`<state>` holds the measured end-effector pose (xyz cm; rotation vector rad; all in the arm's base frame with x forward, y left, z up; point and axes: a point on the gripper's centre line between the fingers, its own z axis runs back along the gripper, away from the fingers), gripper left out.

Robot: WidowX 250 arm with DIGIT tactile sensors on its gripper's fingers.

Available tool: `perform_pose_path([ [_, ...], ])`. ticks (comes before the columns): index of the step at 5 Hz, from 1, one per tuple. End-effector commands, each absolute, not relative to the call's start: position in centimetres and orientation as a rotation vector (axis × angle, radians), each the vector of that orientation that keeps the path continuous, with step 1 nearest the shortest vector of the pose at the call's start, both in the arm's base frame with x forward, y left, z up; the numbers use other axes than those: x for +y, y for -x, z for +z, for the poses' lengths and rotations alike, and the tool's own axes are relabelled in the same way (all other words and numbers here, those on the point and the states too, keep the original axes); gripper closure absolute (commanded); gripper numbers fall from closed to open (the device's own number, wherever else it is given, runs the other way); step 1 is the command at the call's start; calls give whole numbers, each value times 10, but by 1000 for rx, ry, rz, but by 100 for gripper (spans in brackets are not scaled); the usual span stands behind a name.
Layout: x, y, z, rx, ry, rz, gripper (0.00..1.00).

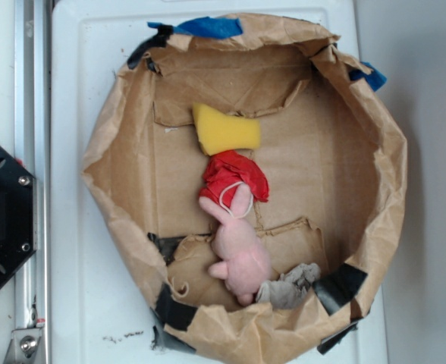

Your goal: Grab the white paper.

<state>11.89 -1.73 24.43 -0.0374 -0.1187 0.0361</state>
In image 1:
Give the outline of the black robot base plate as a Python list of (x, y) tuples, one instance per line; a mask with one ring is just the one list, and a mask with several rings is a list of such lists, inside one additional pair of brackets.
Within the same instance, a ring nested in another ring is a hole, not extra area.
[(34, 254), (35, 177), (0, 146), (0, 290)]

